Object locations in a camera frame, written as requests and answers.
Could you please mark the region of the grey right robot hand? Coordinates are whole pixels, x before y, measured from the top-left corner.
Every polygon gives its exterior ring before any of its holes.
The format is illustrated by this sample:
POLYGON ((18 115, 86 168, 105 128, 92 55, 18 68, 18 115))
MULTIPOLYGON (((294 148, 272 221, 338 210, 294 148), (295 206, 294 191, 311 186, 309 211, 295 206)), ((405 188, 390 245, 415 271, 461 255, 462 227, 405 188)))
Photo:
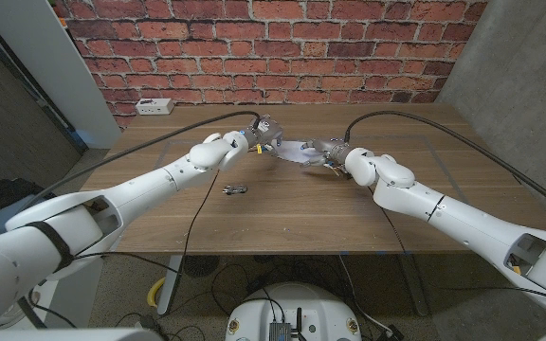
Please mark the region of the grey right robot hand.
POLYGON ((342 139, 310 139, 304 142, 301 147, 303 151, 313 149, 318 154, 302 162, 302 167, 327 167, 346 172, 345 161, 353 149, 342 139))

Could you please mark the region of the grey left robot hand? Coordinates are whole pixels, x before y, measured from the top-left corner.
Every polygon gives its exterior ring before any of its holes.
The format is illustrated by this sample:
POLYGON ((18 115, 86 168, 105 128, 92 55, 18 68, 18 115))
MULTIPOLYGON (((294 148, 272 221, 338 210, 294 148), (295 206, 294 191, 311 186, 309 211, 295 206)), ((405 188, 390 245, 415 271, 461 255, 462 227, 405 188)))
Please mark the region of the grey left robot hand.
POLYGON ((252 119, 242 131, 250 148, 257 144, 265 145, 274 151, 282 144, 283 128, 271 116, 265 115, 252 119))

